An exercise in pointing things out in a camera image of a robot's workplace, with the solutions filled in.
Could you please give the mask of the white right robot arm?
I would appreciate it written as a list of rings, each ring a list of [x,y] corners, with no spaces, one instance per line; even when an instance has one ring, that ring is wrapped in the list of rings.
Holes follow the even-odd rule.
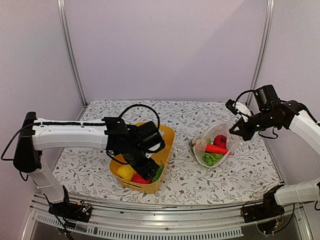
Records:
[[[316,153],[320,152],[320,123],[309,109],[295,100],[281,100],[273,85],[264,85],[250,91],[253,93],[259,113],[254,114],[237,99],[229,99],[225,106],[241,118],[229,129],[229,133],[244,141],[252,139],[255,133],[269,128],[285,128],[304,140]],[[262,218],[269,218],[278,206],[297,203],[312,203],[320,200],[319,178],[297,184],[275,187],[264,194],[266,200],[259,206]]]

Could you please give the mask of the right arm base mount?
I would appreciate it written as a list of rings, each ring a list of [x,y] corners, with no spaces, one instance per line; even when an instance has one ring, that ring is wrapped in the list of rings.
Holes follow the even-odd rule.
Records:
[[[284,207],[277,204],[274,194],[284,185],[278,185],[268,190],[263,195],[262,203],[254,203],[253,201],[246,202],[240,210],[241,216],[244,218],[245,223],[267,220],[269,218],[279,217],[279,220],[271,220],[269,222],[259,223],[258,230],[265,234],[274,234],[283,220]]]

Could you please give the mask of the red toy apple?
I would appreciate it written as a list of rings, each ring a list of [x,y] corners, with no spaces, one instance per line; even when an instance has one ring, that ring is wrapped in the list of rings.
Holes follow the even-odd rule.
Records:
[[[134,174],[132,176],[132,179],[131,181],[133,183],[137,183],[137,184],[141,184],[141,185],[148,185],[148,184],[151,184],[152,183],[152,179],[149,179],[149,180],[145,180],[143,179],[138,173]]]

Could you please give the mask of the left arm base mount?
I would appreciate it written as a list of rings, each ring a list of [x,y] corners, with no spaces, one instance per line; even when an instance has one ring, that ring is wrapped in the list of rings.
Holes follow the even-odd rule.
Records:
[[[67,220],[75,220],[88,223],[92,215],[92,205],[81,200],[78,203],[72,203],[69,199],[67,189],[62,186],[64,198],[60,203],[49,203],[48,212],[57,217],[62,217]]]

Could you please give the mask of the green toy broccoli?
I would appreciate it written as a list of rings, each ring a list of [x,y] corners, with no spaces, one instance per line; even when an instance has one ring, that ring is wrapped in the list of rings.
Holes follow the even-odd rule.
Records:
[[[224,157],[223,154],[205,152],[205,153],[203,154],[202,160],[203,160],[208,166],[211,167],[211,166],[217,164],[223,157]]]

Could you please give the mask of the orange toy carrot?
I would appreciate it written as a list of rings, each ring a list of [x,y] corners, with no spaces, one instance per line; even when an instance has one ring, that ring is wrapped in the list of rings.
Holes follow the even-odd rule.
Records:
[[[205,148],[206,153],[212,153],[212,154],[221,154],[221,155],[233,155],[234,152],[231,150],[228,150],[226,148],[222,148],[213,144],[207,144]]]

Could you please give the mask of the red toy tomato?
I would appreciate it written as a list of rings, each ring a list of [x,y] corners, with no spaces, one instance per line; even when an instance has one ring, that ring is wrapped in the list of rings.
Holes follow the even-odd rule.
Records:
[[[226,149],[227,148],[227,137],[224,135],[217,135],[213,140],[213,144],[219,148]]]

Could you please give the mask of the clear zip top bag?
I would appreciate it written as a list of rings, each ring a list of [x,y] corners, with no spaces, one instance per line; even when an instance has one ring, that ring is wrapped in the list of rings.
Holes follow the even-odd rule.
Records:
[[[229,133],[229,129],[233,125],[230,123],[218,123],[212,127],[210,127],[208,130],[203,132],[201,135],[194,137],[190,142],[190,148],[192,151],[192,154],[194,155],[195,159],[198,161],[198,163],[204,167],[207,168],[214,168],[219,166],[224,160],[228,159],[229,157],[232,157],[238,148],[242,147],[244,144],[243,141],[240,139],[239,136],[233,135]],[[218,135],[223,135],[227,137],[226,142],[226,149],[234,152],[233,155],[223,155],[223,158],[216,163],[213,166],[208,166],[203,161],[203,155],[205,153],[205,149],[207,144],[214,145],[214,139]]]

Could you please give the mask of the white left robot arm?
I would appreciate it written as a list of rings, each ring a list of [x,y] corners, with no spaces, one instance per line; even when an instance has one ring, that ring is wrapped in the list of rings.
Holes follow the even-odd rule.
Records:
[[[126,124],[120,117],[104,117],[89,121],[55,121],[38,118],[28,112],[22,128],[12,137],[17,140],[13,166],[26,173],[63,216],[74,213],[74,205],[54,177],[41,162],[43,150],[55,148],[96,148],[121,155],[144,180],[150,180],[159,169],[152,154],[165,148],[159,123],[152,121],[140,126]]]

